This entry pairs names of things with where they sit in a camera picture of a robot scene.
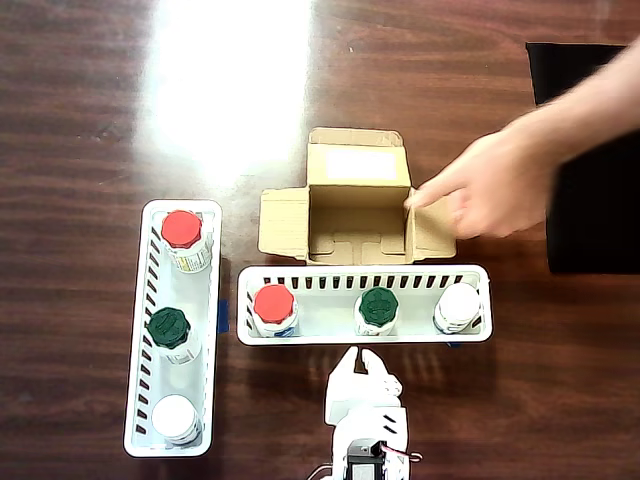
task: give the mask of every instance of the white plastic basket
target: white plastic basket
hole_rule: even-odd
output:
[[[457,282],[479,293],[479,319],[462,332],[445,335],[432,317],[444,289]],[[281,283],[298,302],[299,324],[292,337],[259,336],[253,298],[268,283]],[[400,317],[388,336],[358,336],[354,331],[356,299],[374,286],[390,288],[398,298]],[[491,336],[489,277],[477,265],[388,265],[362,267],[248,267],[238,279],[238,326],[246,345],[330,343],[482,342]]]
[[[199,273],[178,271],[161,243],[162,220],[173,210],[196,213],[212,239],[211,265]],[[221,218],[220,206],[208,200],[154,200],[143,210],[124,431],[125,450],[134,457],[192,457],[211,446]],[[170,364],[144,328],[153,312],[167,306],[183,310],[203,342],[188,364]],[[170,394],[188,398],[202,419],[202,434],[189,445],[166,442],[151,424],[156,403]]]

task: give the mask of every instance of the wire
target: wire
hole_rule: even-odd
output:
[[[417,463],[422,461],[422,454],[418,452],[401,452],[400,450],[396,450],[395,448],[388,447],[387,445],[380,445],[380,449],[385,453],[393,453],[394,455],[398,455],[399,457],[404,457],[408,459],[410,462]]]
[[[313,472],[311,472],[311,475],[307,477],[307,480],[313,480],[317,474],[319,474],[323,470],[330,470],[331,467],[332,467],[332,464],[330,463],[319,465]]]

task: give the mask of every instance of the human hand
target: human hand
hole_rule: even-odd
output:
[[[520,131],[473,142],[406,201],[424,207],[448,196],[459,238],[506,237],[545,218],[558,162]]]

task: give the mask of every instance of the pill bottle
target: pill bottle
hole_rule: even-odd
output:
[[[353,314],[357,335],[389,335],[398,321],[398,299],[388,288],[374,287],[358,297]]]
[[[197,273],[211,263],[211,245],[202,220],[193,212],[175,210],[162,221],[160,233],[173,264],[184,273]]]
[[[265,285],[255,295],[254,323],[263,337],[291,337],[298,325],[298,303],[284,285]]]
[[[151,315],[145,328],[158,351],[174,365],[191,362],[202,350],[198,332],[177,308],[158,310]]]
[[[156,432],[174,445],[193,442],[202,432],[202,422],[193,404],[182,395],[162,398],[151,412]]]
[[[468,283],[454,283],[442,293],[433,323],[442,333],[458,333],[480,316],[480,295]]]

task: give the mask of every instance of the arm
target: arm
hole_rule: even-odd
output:
[[[640,40],[558,99],[471,144],[407,204],[449,196],[458,236],[506,236],[544,220],[563,162],[640,129]]]

